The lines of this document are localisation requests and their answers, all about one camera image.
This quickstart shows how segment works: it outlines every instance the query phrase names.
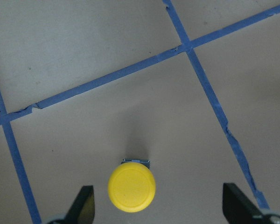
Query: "yellow circle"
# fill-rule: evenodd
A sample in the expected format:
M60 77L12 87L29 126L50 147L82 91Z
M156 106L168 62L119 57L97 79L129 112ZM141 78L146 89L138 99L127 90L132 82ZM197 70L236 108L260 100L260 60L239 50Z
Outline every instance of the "yellow circle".
M111 174L108 193L111 202L118 209L126 212L141 211L154 198L154 176L146 166L140 163L123 163Z

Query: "yellow ball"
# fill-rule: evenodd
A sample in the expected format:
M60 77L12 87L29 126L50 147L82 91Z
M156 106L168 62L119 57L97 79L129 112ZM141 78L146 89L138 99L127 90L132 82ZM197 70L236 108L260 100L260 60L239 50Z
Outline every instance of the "yellow ball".
M141 211L154 198L154 176L146 166L140 163L123 163L111 174L108 193L111 202L118 209L126 212Z

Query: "gray surface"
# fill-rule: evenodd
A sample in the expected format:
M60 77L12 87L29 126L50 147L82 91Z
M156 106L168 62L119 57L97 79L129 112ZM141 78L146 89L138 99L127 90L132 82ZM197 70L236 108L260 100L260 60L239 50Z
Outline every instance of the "gray surface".
M0 224L31 223L5 136L0 127Z
M191 38L279 3L174 1ZM0 1L3 98L15 111L179 44L161 1ZM196 52L259 188L280 211L280 15ZM95 187L95 224L227 223L223 182L252 199L185 54L33 109L12 127L42 219L64 213L83 184ZM107 195L124 157L149 158L156 178L155 199L136 214ZM31 223L1 127L0 167L0 223Z

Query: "blue painter's tape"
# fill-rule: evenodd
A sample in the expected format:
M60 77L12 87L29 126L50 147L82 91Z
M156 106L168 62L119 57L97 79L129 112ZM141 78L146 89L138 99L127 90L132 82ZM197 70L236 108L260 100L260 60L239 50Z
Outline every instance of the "blue painter's tape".
M104 85L106 83L109 83L111 81L114 81L116 79L122 78L124 76L130 75L134 72L137 72L141 69L147 68L151 65L154 65L156 63L162 62L166 59L169 59L173 56L176 56L182 52L185 51L185 48L183 46L177 46L173 49L166 50L158 55L155 55L153 57L150 57L148 59L145 59L143 61L140 61L138 63L132 64L128 67L125 67L123 69L120 69L118 71L112 72L108 75L105 75L103 77L94 79L90 82L87 82L83 85L77 86L75 88L72 88L70 90L64 91L62 93L59 93L57 95L54 95L52 97L49 97L47 99L44 99L40 102L37 102L35 104L29 105L25 109L19 110L17 112L9 113L7 115L3 115L0 117L0 125L8 123L12 120L18 119L20 117L23 117L25 115L28 115L32 113L33 108L43 109L45 107L51 106L53 104L59 103L63 100L66 100L68 98L71 98L75 95L84 93L86 91L92 90L94 88L97 88L101 85Z
M176 31L181 39L181 41L184 40L184 29L181 28L182 27L182 23L178 18L178 15L176 13L176 11L174 10L174 7L171 3L170 0L164 0L164 2L166 2L167 7L171 7L169 10L167 9L169 15L171 18L173 18L173 24L175 25L177 22L179 24L177 24L177 28ZM217 96L215 95L215 92L213 91L213 88L210 85L210 82L199 62L199 59L194 51L194 49L189 48L186 51L188 58L195 70L195 73L197 74L197 77L200 81L201 86L203 87L203 90L216 114L216 117L226 135L226 138L238 160L238 163L242 169L242 172L245 175L245 178L253 192L254 197L256 198L258 205L260 208L262 209L269 209L268 203L264 197L264 195L262 194L261 191L259 191L255 185L254 179L252 177L252 174L250 172L249 169L249 164L248 161L245 157L245 154L240 146L240 144L238 143L238 141L235 139L235 137L231 134L230 130L228 129L228 120L227 117L225 116L225 113L220 105L220 102L217 98Z
M3 119L3 117L6 117L7 111L4 105L4 101L0 92L0 120ZM29 180L27 177L27 174L25 172L25 168L21 159L21 155L18 149L18 146L16 144L15 138L14 138L14 133L11 128L11 125L9 122L4 122L2 125L3 131L6 137L6 141L9 147L10 154L12 156L13 162L14 162L14 167L16 170L16 173L18 175L18 179L21 184L21 188L26 200L26 204L28 206L28 210L32 219L33 224L40 224L41 217L39 215L35 199L33 197L33 193L29 184Z
M228 35L234 31L237 31L239 29L245 28L247 26L250 26L258 21L264 20L272 15L279 14L280 13L280 5L273 7L271 9L268 9L262 13L258 13L254 16L251 16L247 19L241 20L239 22L236 22L230 26L227 26L223 29L217 30L215 32L212 32L210 34L204 35L202 37L199 37L192 41L193 48L196 48L200 45L203 45L205 43L208 43L210 41L213 41L215 39L218 39L222 36Z

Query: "blue tape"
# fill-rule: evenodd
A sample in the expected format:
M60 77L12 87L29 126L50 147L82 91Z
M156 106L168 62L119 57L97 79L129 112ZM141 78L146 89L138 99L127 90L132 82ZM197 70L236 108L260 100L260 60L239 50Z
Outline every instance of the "blue tape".
M4 101L0 92L0 119L2 117L6 116L6 108L4 105ZM29 180L27 177L27 174L25 172L25 168L21 159L21 155L18 149L18 146L16 144L15 138L14 138L14 133L11 128L11 125L9 122L4 123L2 125L3 131L7 140L7 144L9 147L10 154L12 156L13 162L14 162L14 167L16 170L16 173L18 175L18 179L20 181L20 185L26 200L26 204L28 206L28 210L32 219L33 224L40 224L41 217L39 215L35 199L33 197L33 193L29 184Z
M230 33L233 33L233 32L235 32L239 29L245 28L245 27L250 26L250 25L252 25L256 22L259 22L259 21L264 20L264 19L266 19L266 18L268 18L272 15L279 14L279 13L280 13L280 5L278 5L276 7L273 7L271 9L268 9L268 10L262 12L262 13L258 13L254 16L251 16L251 17L247 18L247 19L236 22L236 23L234 23L230 26L227 26L223 29L220 29L220 30L217 30L217 31L212 32L210 34L199 37L199 38L192 41L192 46L193 46L193 48L196 48L200 45L203 45L205 43L208 43L210 41L213 41L215 39L218 39L218 38L223 37L225 35L228 35Z
M182 27L182 23L178 18L178 15L176 13L176 11L174 10L174 7L171 3L171 0L163 0L165 4L167 4L167 11L170 15L171 18L174 18L174 25L175 23L180 23L177 24L178 26L176 26L176 31L178 33L178 35L180 36L181 41L185 38L184 37L184 28ZM248 161L245 157L245 154L240 146L240 144L238 143L238 141L235 139L235 137L231 134L230 130L228 129L228 120L227 117L225 116L225 113L220 105L220 102L217 98L217 96L215 95L215 92L213 91L213 88L210 85L210 82L199 62L199 59L194 51L194 49L190 48L186 51L188 58L195 70L195 73L197 74L197 77L200 81L201 86L203 87L203 90L216 114L216 117L226 135L226 138L238 160L238 163L242 169L242 172L245 175L245 178L253 192L254 197L257 200L257 203L259 205L260 208L262 209L269 209L268 203L264 197L264 195L262 194L261 191L259 191L256 187L255 181L252 177L252 174L250 172L249 169L249 164Z
M6 115L2 115L0 117L0 125L8 123L12 120L18 119L20 117L23 117L25 115L28 115L32 113L33 108L43 109L45 107L51 106L53 104L59 103L63 100L69 99L75 95L84 93L86 91L92 90L94 88L97 88L99 86L102 86L106 83L112 82L116 79L122 78L124 76L130 75L134 72L137 72L141 69L147 68L151 65L157 64L159 62L162 62L166 59L169 59L171 57L174 57L182 52L185 51L185 48L183 46L177 46L173 49L166 50L158 55L155 55L153 57L150 57L148 59L145 59L143 61L140 61L138 63L132 64L130 66L127 66L123 69L120 69L118 71L112 72L108 75L105 75L103 77L94 79L90 82L87 82L83 85L77 86L75 88L72 88L70 90L64 91L62 93L59 93L57 95L54 95L52 97L49 97L47 99L44 99L40 102L37 102L35 104L29 105L25 109L19 110L17 112L9 113Z

